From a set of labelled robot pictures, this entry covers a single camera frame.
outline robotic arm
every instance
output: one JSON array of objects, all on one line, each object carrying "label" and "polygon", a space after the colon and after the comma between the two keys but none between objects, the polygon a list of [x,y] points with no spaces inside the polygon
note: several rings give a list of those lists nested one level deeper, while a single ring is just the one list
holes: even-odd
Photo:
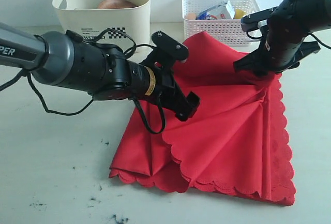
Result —
[{"label": "robotic arm", "polygon": [[[200,99],[191,92],[186,97],[174,80],[171,70],[176,61],[184,62],[188,49],[159,31],[152,35],[156,46],[148,57],[137,64],[129,61],[138,45],[123,51],[114,44],[97,41],[109,29],[93,40],[66,31],[31,35],[0,23],[0,65],[21,68],[11,81],[0,86],[0,91],[26,76],[44,109],[49,113],[76,115],[95,100],[133,100],[145,127],[151,133],[161,133],[165,128],[163,108],[174,112],[180,121],[186,121],[196,112]],[[41,84],[87,92],[92,100],[79,112],[66,114],[51,111],[32,82],[32,76]],[[154,131],[149,126],[139,101],[157,105],[162,128]]]},{"label": "robotic arm", "polygon": [[[297,68],[300,61],[318,53],[322,43],[313,33],[331,28],[331,0],[283,0],[274,8],[247,15],[242,30],[260,30],[259,48],[234,62],[234,69],[251,70],[257,76]],[[310,35],[316,39],[305,42]]]}]

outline white plastic bin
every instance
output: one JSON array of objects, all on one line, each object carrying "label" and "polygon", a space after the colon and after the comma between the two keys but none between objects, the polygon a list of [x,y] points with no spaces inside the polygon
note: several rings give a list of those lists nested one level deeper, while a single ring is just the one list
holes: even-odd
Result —
[{"label": "white plastic bin", "polygon": [[[106,28],[114,28],[131,36],[137,44],[150,41],[151,0],[127,0],[137,5],[125,9],[97,9],[104,0],[53,0],[52,4],[63,29],[85,38],[94,38]],[[130,39],[109,32],[99,43],[112,43],[123,50],[130,48]]]},{"label": "white plastic bin", "polygon": [[[188,13],[199,14],[200,12],[219,4],[222,0],[182,0],[182,14],[184,20],[184,37],[208,32],[217,40],[229,46],[248,46],[251,42],[256,41],[247,37],[242,31],[240,20],[187,20],[185,16]],[[226,0],[230,1],[234,8],[239,8],[247,14],[260,11],[255,0]]]}]

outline yellow object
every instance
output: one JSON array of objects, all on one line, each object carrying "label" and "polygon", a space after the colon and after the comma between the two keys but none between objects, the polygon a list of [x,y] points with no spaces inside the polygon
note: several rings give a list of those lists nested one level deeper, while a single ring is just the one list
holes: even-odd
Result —
[{"label": "yellow object", "polygon": [[234,18],[233,18],[235,20],[239,20],[246,15],[245,11],[238,9],[238,8],[235,9],[235,12],[236,12],[236,14],[234,15]]}]

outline gold label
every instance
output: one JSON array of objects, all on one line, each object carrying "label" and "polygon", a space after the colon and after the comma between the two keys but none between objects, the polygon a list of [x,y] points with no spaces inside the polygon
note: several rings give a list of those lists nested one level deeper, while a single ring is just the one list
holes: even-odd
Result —
[{"label": "gold label", "polygon": [[147,69],[147,71],[149,73],[149,87],[148,87],[148,90],[146,91],[145,95],[150,96],[155,89],[156,78],[155,78],[154,72],[150,68],[148,68],[146,66],[145,66],[145,68]]}]

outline white mesh basket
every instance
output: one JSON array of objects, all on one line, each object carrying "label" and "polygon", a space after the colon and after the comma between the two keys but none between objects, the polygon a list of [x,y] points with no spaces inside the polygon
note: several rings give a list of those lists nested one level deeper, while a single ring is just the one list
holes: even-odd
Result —
[{"label": "white mesh basket", "polygon": [[[190,36],[206,31],[217,40],[229,46],[248,46],[253,41],[242,31],[240,20],[187,20],[186,14],[200,12],[212,7],[222,0],[182,0],[182,14],[184,20],[184,37]],[[234,8],[239,8],[251,14],[260,11],[255,0],[230,0]]]}]

